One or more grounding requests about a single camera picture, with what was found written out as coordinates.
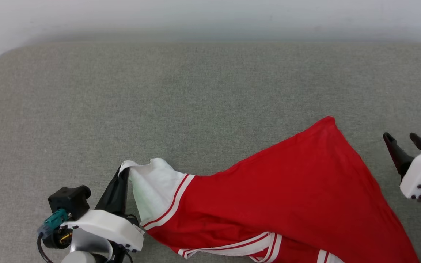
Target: red stripe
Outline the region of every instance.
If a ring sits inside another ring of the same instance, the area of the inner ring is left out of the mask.
[[[267,260],[269,260],[269,259],[270,259],[270,257],[272,256],[272,253],[274,252],[274,248],[276,247],[276,240],[277,240],[277,234],[275,234],[275,236],[274,236],[274,243],[272,243],[272,247],[271,247],[271,250],[270,250],[269,256],[268,256],[268,258],[266,259],[266,261],[264,261],[264,262],[267,262]]]
[[[159,217],[159,218],[157,218],[156,220],[154,220],[154,221],[150,221],[149,223],[147,223],[147,224],[145,224],[145,225],[143,225],[142,227],[143,228],[145,228],[147,225],[149,225],[149,224],[151,224],[151,223],[154,223],[154,222],[157,222],[157,221],[159,221],[160,219],[162,219],[163,217],[165,217],[166,215],[167,215],[167,213],[168,212],[170,212],[170,210],[172,210],[172,207],[173,207],[173,204],[175,203],[175,201],[177,200],[177,194],[178,194],[178,192],[179,192],[179,190],[180,190],[180,188],[181,188],[181,186],[183,185],[183,183],[184,183],[184,181],[186,180],[186,178],[188,177],[188,175],[189,174],[187,174],[187,175],[185,175],[185,177],[183,178],[183,180],[182,180],[182,182],[180,183],[180,185],[178,186],[178,188],[177,188],[177,191],[175,192],[175,195],[173,196],[173,202],[172,202],[172,204],[170,205],[170,207],[168,208],[168,210],[161,216],[161,217]]]
[[[233,248],[241,248],[241,247],[244,247],[244,246],[247,246],[247,245],[251,245],[252,243],[256,243],[256,242],[258,242],[259,240],[261,240],[261,239],[264,239],[265,237],[267,237],[269,234],[265,234],[264,236],[262,236],[262,237],[260,237],[260,238],[258,238],[258,239],[256,239],[256,240],[253,240],[253,241],[251,241],[250,243],[246,243],[246,244],[241,244],[241,245],[238,245],[238,246],[236,246],[236,247],[231,247],[231,248],[216,248],[216,249],[207,249],[207,250],[226,250],[226,249],[233,249]]]
[[[267,234],[267,233],[266,233],[264,236],[262,236],[262,237],[260,237],[260,238],[258,238],[258,239],[256,239],[256,240],[253,240],[253,241],[251,241],[250,243],[241,244],[241,245],[238,245],[238,246],[235,246],[235,247],[229,247],[229,248],[214,248],[214,249],[205,249],[205,250],[212,250],[212,251],[216,251],[216,250],[227,250],[227,249],[241,248],[241,247],[244,247],[244,246],[247,246],[247,245],[251,245],[252,243],[256,243],[256,242],[258,242],[258,241],[260,241],[260,240],[262,240],[262,239],[266,238],[268,235],[269,235],[269,234]],[[194,249],[189,249],[189,250],[183,251],[183,256],[184,256],[184,255],[186,255],[186,253],[188,253],[188,252],[189,252],[189,251],[191,251],[191,250],[194,250]]]

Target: gray fabric surface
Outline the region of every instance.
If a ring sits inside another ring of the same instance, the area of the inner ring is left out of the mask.
[[[47,198],[85,184],[95,205],[126,159],[205,175],[332,115],[421,259],[421,204],[404,198],[381,135],[417,154],[421,45],[61,43],[0,57],[0,262],[42,262]],[[137,213],[132,194],[128,212]],[[60,262],[67,251],[48,250]],[[145,237],[135,263],[184,262]],[[197,253],[188,262],[251,262]]]

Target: teal connector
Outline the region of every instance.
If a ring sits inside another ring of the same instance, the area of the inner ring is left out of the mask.
[[[51,235],[55,229],[59,228],[62,223],[68,220],[67,211],[65,209],[57,210],[53,215],[48,217],[43,225],[38,228],[37,234],[43,233],[42,238]]]

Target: clothing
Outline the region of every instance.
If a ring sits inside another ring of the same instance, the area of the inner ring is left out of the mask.
[[[211,176],[174,171],[162,159],[126,168],[141,225],[185,258],[205,251],[256,262],[419,262],[332,117]]]

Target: white wall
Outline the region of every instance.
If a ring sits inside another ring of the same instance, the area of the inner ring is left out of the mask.
[[[85,40],[421,42],[421,0],[0,0],[0,54]]]

